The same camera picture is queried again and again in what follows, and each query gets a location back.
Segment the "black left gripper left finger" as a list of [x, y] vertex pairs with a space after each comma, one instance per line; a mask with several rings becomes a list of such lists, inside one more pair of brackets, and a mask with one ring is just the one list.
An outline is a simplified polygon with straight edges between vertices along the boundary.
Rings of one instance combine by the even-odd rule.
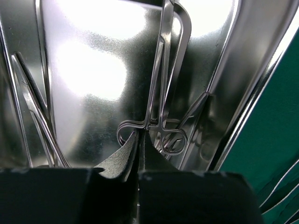
[[130, 224], [138, 132], [97, 168], [2, 168], [3, 224]]

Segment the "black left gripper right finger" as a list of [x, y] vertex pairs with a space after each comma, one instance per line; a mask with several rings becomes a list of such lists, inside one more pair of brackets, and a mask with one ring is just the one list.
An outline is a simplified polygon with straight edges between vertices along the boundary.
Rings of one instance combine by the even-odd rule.
[[142, 224], [262, 224], [257, 198], [242, 175], [179, 171], [139, 140], [139, 222]]

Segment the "steel hemostat clamp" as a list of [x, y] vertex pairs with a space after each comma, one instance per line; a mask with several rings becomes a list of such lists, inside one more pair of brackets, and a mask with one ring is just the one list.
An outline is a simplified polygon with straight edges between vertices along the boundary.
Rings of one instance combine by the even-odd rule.
[[178, 76], [182, 67], [183, 59], [189, 42], [189, 38], [192, 30], [192, 23], [189, 14], [176, 0], [172, 0], [171, 4], [174, 6], [172, 10], [171, 21], [176, 18], [180, 24], [180, 32], [178, 34], [178, 41], [172, 46], [175, 47], [176, 51], [172, 53], [174, 56], [173, 62], [169, 66], [167, 76], [167, 92], [166, 99], [164, 101], [164, 112], [163, 112], [163, 124], [166, 124], [166, 119], [169, 115], [171, 103], [174, 99], [174, 93], [177, 88]]
[[125, 120], [119, 124], [116, 136], [121, 146], [126, 142], [121, 136], [122, 130], [134, 128], [159, 133], [159, 148], [167, 155], [178, 155], [187, 148], [188, 138], [185, 131], [180, 127], [167, 128], [166, 124], [163, 124], [164, 101], [171, 56], [173, 9], [171, 0], [163, 1], [145, 118], [142, 121]]

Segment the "dark green surgical drape cloth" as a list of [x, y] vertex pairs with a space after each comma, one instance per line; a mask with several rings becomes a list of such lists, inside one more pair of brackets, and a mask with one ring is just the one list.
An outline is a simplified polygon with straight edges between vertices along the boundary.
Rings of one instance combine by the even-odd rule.
[[299, 35], [219, 167], [245, 177], [267, 224], [285, 224], [299, 212]]

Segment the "stainless steel instrument tray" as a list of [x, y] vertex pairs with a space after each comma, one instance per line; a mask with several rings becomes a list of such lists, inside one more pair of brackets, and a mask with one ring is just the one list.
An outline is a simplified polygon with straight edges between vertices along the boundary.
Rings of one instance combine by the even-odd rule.
[[[15, 76], [16, 53], [71, 167], [119, 149], [125, 120], [145, 118], [164, 0], [3, 0], [0, 3], [0, 165], [48, 161]], [[180, 170], [219, 170], [299, 30], [296, 0], [177, 0], [192, 23], [166, 127], [187, 148]], [[172, 45], [178, 41], [176, 18]]]

